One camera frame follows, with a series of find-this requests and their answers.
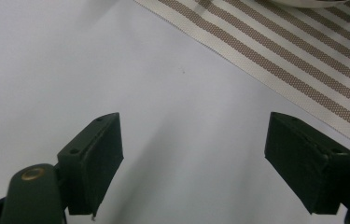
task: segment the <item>white surface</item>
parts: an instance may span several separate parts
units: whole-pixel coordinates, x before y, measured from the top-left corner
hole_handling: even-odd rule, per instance
[[[0,198],[17,171],[55,164],[120,112],[125,160],[95,223],[343,223],[343,208],[310,216],[264,159],[271,111],[350,147],[131,0],[0,1]]]

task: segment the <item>striped placemat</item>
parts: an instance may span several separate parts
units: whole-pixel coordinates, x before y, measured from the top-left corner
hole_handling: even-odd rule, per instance
[[[350,1],[136,0],[350,138]]]

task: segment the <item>brass screw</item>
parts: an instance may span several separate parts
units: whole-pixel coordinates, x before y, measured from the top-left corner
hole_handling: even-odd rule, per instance
[[[22,174],[22,180],[34,180],[39,178],[44,174],[44,169],[40,167],[36,167],[30,170],[25,171],[25,173]]]

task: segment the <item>clamp jaw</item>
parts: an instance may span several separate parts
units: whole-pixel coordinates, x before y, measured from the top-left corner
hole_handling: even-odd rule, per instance
[[[350,224],[350,150],[300,119],[272,113],[265,157],[300,198],[309,213],[348,209]]]
[[[119,114],[95,119],[58,154],[58,163],[17,172],[5,199],[0,224],[62,224],[70,215],[96,216],[123,160]]]

